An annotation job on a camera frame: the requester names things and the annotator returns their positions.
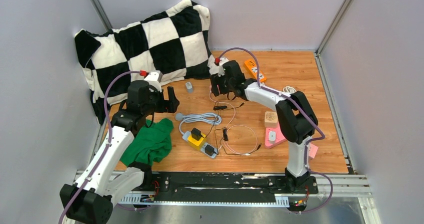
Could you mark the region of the black tp-link power adapter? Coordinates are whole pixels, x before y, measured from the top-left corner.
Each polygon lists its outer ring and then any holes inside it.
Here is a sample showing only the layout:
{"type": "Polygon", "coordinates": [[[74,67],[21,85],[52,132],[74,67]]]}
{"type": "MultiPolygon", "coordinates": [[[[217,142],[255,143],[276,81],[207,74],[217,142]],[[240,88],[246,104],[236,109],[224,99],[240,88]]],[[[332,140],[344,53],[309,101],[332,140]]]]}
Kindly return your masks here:
{"type": "MultiPolygon", "coordinates": [[[[252,153],[256,152],[257,150],[259,150],[261,148],[261,143],[259,143],[258,137],[257,137],[256,133],[253,131],[252,128],[247,127],[247,126],[244,126],[244,125],[236,125],[236,126],[243,126],[243,127],[246,127],[248,129],[250,129],[253,132],[253,134],[255,135],[256,144],[255,144],[255,147],[250,152],[247,152],[247,153],[237,152],[228,143],[228,140],[229,140],[228,139],[228,130],[231,129],[231,128],[222,128],[222,140],[223,140],[223,145],[224,145],[224,148],[223,149],[224,149],[224,152],[227,155],[250,156],[252,153]]],[[[191,133],[192,133],[193,137],[195,137],[198,140],[199,139],[199,134],[201,133],[201,131],[199,129],[197,129],[197,128],[193,128],[192,131],[191,131],[191,133]]]]}

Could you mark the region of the yellow cube socket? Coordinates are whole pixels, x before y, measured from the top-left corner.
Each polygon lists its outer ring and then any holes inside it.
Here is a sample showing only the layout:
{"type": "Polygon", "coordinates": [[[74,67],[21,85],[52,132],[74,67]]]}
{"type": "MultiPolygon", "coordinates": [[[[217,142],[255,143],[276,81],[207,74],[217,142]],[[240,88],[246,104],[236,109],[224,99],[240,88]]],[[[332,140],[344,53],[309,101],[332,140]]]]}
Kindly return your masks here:
{"type": "Polygon", "coordinates": [[[196,149],[197,151],[200,151],[201,148],[204,146],[204,144],[206,143],[206,136],[204,133],[200,133],[199,134],[199,139],[197,140],[195,137],[193,137],[192,133],[189,132],[188,133],[188,138],[187,138],[187,142],[188,144],[193,147],[194,149],[196,149]]]}

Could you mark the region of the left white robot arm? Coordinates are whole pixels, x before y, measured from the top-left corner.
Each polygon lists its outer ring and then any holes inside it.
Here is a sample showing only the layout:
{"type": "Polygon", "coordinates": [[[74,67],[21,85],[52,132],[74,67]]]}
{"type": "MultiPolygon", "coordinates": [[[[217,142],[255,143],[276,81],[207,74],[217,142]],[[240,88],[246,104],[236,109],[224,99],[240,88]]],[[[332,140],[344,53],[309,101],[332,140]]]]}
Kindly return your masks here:
{"type": "Polygon", "coordinates": [[[107,138],[81,174],[72,184],[63,185],[59,195],[64,217],[84,224],[105,224],[118,202],[135,188],[149,190],[153,185],[152,166],[133,161],[123,174],[111,180],[117,163],[146,118],[155,113],[175,113],[180,104],[172,86],[167,87],[168,99],[163,89],[151,81],[134,81],[127,91],[127,99],[108,123],[107,138]]]}

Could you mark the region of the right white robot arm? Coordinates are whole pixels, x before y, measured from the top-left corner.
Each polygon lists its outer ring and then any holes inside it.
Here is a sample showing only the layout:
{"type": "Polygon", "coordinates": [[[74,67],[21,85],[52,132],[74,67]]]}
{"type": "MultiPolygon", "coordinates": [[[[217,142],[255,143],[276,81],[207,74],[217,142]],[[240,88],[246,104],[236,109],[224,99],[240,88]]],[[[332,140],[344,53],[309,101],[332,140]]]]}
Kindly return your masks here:
{"type": "Polygon", "coordinates": [[[253,78],[245,78],[239,64],[224,58],[213,62],[211,91],[214,96],[233,93],[236,98],[258,103],[276,112],[280,131],[288,140],[289,160],[285,168],[285,185],[298,193],[311,175],[309,150],[318,120],[304,93],[284,93],[253,78]]]}

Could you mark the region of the beige cube socket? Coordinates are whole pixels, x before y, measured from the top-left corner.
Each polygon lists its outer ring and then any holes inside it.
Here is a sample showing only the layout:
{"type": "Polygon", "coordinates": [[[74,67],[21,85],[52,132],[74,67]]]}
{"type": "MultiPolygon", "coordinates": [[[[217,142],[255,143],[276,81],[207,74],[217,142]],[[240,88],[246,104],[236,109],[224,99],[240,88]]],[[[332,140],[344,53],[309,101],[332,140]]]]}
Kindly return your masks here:
{"type": "Polygon", "coordinates": [[[279,124],[276,112],[266,111],[264,114],[264,126],[266,128],[277,128],[279,124]]]}

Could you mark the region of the black adapter with thin cable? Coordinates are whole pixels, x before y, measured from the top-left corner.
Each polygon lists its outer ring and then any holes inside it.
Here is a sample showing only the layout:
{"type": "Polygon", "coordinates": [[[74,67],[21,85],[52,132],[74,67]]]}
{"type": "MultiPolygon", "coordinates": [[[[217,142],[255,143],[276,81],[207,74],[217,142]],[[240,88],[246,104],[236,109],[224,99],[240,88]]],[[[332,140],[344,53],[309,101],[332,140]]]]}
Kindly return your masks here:
{"type": "MultiPolygon", "coordinates": [[[[215,124],[216,124],[217,120],[218,120],[218,121],[219,121],[219,120],[221,120],[221,117],[220,117],[218,114],[215,114],[214,120],[213,120],[213,122],[212,122],[212,124],[211,124],[211,129],[210,129],[210,131],[208,132],[208,134],[206,135],[206,137],[207,137],[207,136],[210,134],[210,132],[212,131],[212,128],[215,126],[215,124]]],[[[207,145],[207,146],[205,147],[205,152],[206,152],[208,155],[210,155],[210,156],[212,156],[213,154],[218,155],[218,152],[217,152],[217,151],[215,151],[215,148],[214,148],[213,146],[211,146],[211,145],[207,145]]]]}

